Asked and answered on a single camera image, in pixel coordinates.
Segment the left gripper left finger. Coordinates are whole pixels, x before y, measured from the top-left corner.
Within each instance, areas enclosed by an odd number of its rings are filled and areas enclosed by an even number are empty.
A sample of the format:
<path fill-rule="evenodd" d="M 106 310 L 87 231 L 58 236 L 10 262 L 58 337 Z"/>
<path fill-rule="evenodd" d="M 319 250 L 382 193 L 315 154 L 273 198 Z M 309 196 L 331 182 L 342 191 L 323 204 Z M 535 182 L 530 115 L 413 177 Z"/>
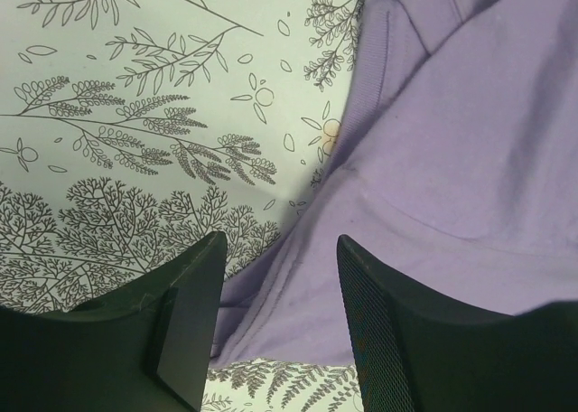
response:
<path fill-rule="evenodd" d="M 4 411 L 198 411 L 226 266 L 212 232 L 68 312 L 1 311 Z"/>

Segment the purple t shirt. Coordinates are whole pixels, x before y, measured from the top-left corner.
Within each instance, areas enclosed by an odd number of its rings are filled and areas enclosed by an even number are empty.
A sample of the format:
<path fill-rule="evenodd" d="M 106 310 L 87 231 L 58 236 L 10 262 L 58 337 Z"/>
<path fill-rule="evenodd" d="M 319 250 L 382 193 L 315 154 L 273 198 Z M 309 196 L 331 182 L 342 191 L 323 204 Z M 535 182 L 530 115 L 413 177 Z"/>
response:
<path fill-rule="evenodd" d="M 341 235 L 498 313 L 575 299 L 577 0 L 365 1 L 322 182 L 225 283 L 211 367 L 352 363 Z"/>

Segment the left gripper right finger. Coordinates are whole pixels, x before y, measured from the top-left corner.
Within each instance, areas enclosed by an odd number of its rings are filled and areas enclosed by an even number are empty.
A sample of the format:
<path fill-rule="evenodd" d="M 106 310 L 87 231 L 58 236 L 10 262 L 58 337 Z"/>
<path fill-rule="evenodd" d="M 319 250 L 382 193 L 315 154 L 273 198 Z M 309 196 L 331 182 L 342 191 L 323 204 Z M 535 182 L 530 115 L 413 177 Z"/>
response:
<path fill-rule="evenodd" d="M 519 315 L 465 304 L 339 237 L 340 290 L 362 406 L 387 411 L 574 411 L 577 304 Z"/>

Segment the floral patterned table mat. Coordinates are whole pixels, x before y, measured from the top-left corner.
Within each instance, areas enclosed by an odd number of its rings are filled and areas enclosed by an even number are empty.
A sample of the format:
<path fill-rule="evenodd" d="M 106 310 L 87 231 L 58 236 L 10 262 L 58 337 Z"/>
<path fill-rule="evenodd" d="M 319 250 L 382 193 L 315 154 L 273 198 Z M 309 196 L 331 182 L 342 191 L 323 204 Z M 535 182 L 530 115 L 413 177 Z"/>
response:
<path fill-rule="evenodd" d="M 365 0 L 1 0 L 1 303 L 69 311 L 205 235 L 233 277 L 326 174 Z"/>

